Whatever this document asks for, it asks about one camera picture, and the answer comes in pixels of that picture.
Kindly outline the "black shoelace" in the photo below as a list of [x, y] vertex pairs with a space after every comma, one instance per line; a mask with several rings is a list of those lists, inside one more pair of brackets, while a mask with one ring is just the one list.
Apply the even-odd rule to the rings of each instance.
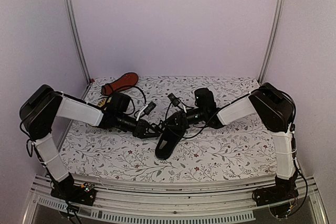
[[160, 120], [159, 123], [157, 124], [157, 125], [160, 125], [160, 127], [161, 127], [161, 121], [164, 121], [164, 120]]

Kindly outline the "black shoe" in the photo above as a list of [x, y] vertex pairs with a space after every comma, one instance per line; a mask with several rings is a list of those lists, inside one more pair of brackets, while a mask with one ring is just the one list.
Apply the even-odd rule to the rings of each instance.
[[155, 148], [155, 156], [160, 160], [168, 159], [173, 153], [176, 145], [184, 137], [186, 131], [175, 131], [168, 129], [161, 133], [160, 139]]

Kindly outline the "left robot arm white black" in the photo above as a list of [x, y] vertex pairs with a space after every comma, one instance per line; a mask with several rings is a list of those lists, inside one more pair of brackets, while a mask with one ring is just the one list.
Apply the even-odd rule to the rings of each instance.
[[148, 121], [126, 113], [131, 101], [128, 95], [114, 92], [98, 107], [43, 84], [19, 109], [21, 131], [29, 137], [40, 162], [58, 186], [58, 192], [67, 200], [77, 197], [78, 188], [73, 185], [73, 178], [53, 140], [55, 118], [79, 121], [104, 130], [116, 128], [139, 139], [160, 136], [160, 131]]

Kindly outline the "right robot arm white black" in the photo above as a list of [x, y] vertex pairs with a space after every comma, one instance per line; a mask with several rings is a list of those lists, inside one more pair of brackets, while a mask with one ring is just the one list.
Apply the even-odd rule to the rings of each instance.
[[274, 174], [281, 182], [271, 190], [276, 201], [291, 194], [297, 175], [293, 137], [296, 106], [287, 94], [265, 83], [241, 98], [219, 106], [208, 88], [194, 92], [195, 105], [177, 107], [162, 121], [155, 149], [160, 160], [182, 160], [170, 179], [193, 182], [243, 179]]

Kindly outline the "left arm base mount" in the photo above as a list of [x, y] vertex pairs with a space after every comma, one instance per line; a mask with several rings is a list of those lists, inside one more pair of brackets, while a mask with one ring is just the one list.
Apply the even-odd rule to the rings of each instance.
[[57, 183], [53, 186], [50, 195], [54, 198], [67, 200], [82, 205], [93, 206], [97, 191], [95, 189], [86, 189], [70, 183]]

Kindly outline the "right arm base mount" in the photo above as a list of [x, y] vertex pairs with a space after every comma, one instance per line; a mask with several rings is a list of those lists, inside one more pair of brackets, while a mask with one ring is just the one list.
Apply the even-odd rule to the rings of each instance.
[[257, 206], [274, 204], [299, 196], [296, 185], [291, 183], [275, 184], [270, 187], [260, 187], [253, 191], [252, 199]]

